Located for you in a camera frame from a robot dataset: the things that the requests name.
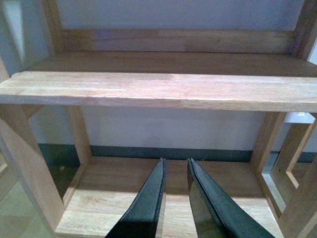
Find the wooden shelving unit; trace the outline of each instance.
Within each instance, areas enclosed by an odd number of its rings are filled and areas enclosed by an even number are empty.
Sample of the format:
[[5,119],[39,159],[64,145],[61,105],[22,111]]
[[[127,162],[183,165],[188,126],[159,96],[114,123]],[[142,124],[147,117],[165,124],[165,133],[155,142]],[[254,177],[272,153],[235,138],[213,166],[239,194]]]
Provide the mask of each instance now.
[[[317,66],[307,62],[317,35],[315,1],[305,1],[291,32],[107,34],[63,30],[56,2],[37,3],[52,56],[11,78],[0,61],[0,147],[52,236],[104,237],[156,162],[92,156],[81,106],[112,106],[265,111],[250,163],[201,164],[276,237],[314,237],[317,159],[300,184],[291,172],[317,122],[292,126],[274,172],[263,169],[286,112],[317,118]],[[27,121],[42,105],[66,106],[81,163],[62,199]],[[167,166],[163,237],[195,237],[186,162]]]

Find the wooden shelf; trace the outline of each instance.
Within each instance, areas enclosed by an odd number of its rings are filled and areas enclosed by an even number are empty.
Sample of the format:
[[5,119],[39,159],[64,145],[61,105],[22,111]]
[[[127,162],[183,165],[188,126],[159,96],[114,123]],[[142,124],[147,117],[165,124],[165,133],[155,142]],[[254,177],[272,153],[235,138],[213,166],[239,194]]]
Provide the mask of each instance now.
[[289,55],[64,52],[1,83],[0,103],[317,112],[317,66]]
[[[124,214],[157,160],[93,157],[56,229],[63,237],[103,238]],[[200,165],[275,237],[282,234],[249,163]],[[188,197],[187,161],[167,161],[163,237],[197,237]]]

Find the black object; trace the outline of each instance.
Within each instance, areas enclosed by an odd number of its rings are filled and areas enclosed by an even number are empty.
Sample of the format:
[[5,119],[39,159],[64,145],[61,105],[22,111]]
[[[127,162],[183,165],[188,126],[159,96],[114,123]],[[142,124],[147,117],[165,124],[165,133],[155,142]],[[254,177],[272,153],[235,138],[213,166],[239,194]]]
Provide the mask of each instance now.
[[129,209],[106,238],[161,237],[165,210],[165,185],[165,159],[160,159]]
[[243,211],[193,159],[188,159],[189,199],[199,238],[274,238]]

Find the lower shelf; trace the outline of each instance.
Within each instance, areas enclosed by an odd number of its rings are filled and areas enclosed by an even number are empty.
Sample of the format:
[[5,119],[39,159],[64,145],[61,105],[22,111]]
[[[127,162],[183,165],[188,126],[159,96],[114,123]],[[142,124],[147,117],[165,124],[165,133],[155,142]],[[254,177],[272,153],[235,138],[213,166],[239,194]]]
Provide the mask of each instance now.
[[[128,209],[157,160],[93,157],[56,229],[63,237],[104,238]],[[199,164],[276,238],[283,235],[249,163]],[[164,238],[196,238],[187,187],[187,161],[167,161]]]

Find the white wall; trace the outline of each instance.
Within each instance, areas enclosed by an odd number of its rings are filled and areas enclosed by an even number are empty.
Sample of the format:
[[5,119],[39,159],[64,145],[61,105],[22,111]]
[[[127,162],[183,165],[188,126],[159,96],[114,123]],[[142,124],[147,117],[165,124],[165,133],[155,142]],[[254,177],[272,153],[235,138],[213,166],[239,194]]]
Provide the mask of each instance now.
[[64,28],[294,30],[304,0],[59,0]]
[[0,56],[9,75],[49,55],[33,0],[1,0],[0,10]]
[[[33,2],[6,2],[6,15],[0,14],[0,54],[12,74],[46,57],[48,51]],[[154,26],[234,29],[241,26],[243,29],[291,30],[303,1],[198,2],[200,4],[189,0],[124,3],[120,0],[77,0],[74,5],[73,0],[60,0],[59,6],[66,28]],[[267,6],[272,5],[274,9],[267,10]],[[97,7],[96,13],[92,11],[93,7]],[[8,18],[10,9],[20,14],[15,12],[17,17],[9,19],[11,24],[5,26],[3,19],[5,16]],[[84,116],[92,145],[252,150],[264,113],[85,107]],[[30,119],[30,123],[40,143],[74,143],[63,107],[43,107]],[[288,128],[286,124],[274,150],[280,149]],[[317,130],[305,150],[317,151],[316,144]]]

